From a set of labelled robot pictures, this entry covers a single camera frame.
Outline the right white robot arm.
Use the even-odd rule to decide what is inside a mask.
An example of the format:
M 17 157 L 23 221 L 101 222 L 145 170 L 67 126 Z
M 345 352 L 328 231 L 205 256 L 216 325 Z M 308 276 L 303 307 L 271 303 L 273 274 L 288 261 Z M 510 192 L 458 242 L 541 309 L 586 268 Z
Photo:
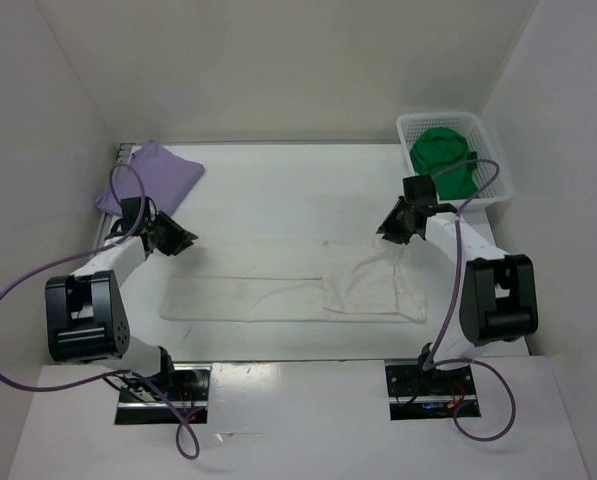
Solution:
M 451 370 L 475 363 L 489 345 L 512 343 L 537 331 L 531 259 L 488 241 L 452 205 L 401 196 L 377 232 L 399 245 L 419 237 L 455 266 L 447 313 L 419 358 L 416 377 L 424 391 L 442 391 L 451 382 Z

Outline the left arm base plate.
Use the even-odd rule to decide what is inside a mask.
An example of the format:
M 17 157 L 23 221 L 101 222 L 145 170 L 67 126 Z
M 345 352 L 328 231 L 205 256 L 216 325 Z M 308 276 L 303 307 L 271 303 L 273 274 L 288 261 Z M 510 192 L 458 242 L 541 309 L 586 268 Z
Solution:
M 206 424 L 211 377 L 209 364 L 174 366 L 169 384 L 152 382 L 192 425 Z M 114 424 L 120 426 L 177 424 L 171 409 L 151 389 L 132 377 L 120 377 L 114 386 L 118 401 Z

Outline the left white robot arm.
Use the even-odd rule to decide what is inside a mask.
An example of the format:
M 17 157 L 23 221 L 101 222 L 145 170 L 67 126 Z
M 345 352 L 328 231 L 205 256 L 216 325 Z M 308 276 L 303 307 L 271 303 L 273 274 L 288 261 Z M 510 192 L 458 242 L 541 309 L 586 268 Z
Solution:
M 48 348 L 57 363 L 98 364 L 142 377 L 142 387 L 158 400 L 172 396 L 178 376 L 167 350 L 149 345 L 130 331 L 121 286 L 149 256 L 177 256 L 198 236 L 159 212 L 144 219 L 126 239 L 118 233 L 67 276 L 45 285 Z

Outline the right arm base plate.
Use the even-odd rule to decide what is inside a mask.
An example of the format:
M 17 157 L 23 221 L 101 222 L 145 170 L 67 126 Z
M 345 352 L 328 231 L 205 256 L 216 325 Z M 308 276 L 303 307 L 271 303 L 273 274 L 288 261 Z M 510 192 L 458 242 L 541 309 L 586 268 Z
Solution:
M 469 367 L 423 372 L 408 360 L 386 363 L 385 377 L 391 421 L 481 416 Z

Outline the purple t shirt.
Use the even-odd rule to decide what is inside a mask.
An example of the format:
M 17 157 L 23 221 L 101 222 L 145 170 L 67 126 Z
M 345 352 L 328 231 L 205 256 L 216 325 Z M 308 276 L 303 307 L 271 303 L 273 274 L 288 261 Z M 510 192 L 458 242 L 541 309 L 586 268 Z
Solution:
M 154 141 L 147 141 L 130 158 L 129 165 L 144 185 L 145 195 L 151 198 L 158 210 L 172 216 L 192 188 L 202 178 L 205 167 L 185 160 Z M 127 169 L 120 169 L 113 185 L 118 199 L 140 196 L 135 176 Z M 120 205 L 107 187 L 95 200 L 104 213 L 121 216 Z

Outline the white t shirt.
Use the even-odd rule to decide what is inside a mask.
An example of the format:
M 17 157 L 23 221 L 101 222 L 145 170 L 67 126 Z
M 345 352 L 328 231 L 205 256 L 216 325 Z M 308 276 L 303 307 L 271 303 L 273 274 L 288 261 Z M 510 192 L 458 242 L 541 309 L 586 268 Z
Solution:
M 404 247 L 379 237 L 214 237 L 175 258 L 160 316 L 176 322 L 423 324 L 427 293 Z

